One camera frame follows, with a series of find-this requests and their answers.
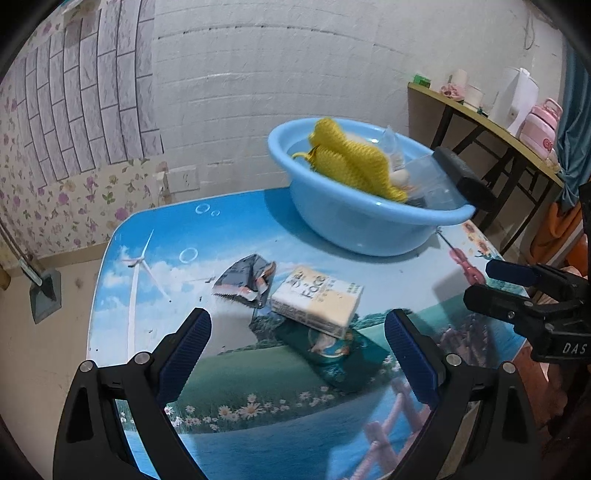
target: white tiled wall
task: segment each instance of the white tiled wall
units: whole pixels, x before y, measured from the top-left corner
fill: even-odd
[[[168,165],[196,165],[208,194],[277,186],[274,126],[338,115],[406,134],[417,72],[442,85],[463,68],[492,101],[502,67],[532,68],[560,45],[548,27],[551,45],[526,52],[526,11],[522,0],[158,0],[153,88]],[[538,73],[558,89],[560,69]]]
[[[110,2],[17,60],[18,119],[35,187],[162,153],[151,86],[154,7]]]

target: face tissue box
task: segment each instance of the face tissue box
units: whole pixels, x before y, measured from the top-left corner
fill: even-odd
[[[300,265],[271,296],[271,310],[327,335],[344,338],[363,287]]]

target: floor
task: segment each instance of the floor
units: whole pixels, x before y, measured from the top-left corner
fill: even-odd
[[[35,325],[24,276],[0,290],[0,414],[33,467],[51,479],[57,426],[85,360],[100,260],[59,268],[63,307]]]

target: blue plastic basin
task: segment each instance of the blue plastic basin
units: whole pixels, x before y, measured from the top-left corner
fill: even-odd
[[[353,189],[310,170],[295,152],[310,150],[308,136],[319,118],[303,118],[275,127],[269,134],[271,157],[291,177],[291,198],[304,221],[334,244],[375,257],[401,255],[425,243],[439,225],[457,225],[475,212],[472,205],[456,210],[430,210],[392,202]],[[347,132],[380,138],[384,129],[354,120],[335,119]],[[414,140],[398,135],[404,160],[432,154]]]

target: yellow mesh sponge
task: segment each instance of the yellow mesh sponge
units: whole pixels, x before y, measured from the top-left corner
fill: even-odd
[[[394,187],[389,178],[389,162],[384,153],[373,145],[348,140],[332,118],[316,122],[310,135],[312,150],[305,157],[314,171],[354,189],[379,197],[406,202],[404,190]]]

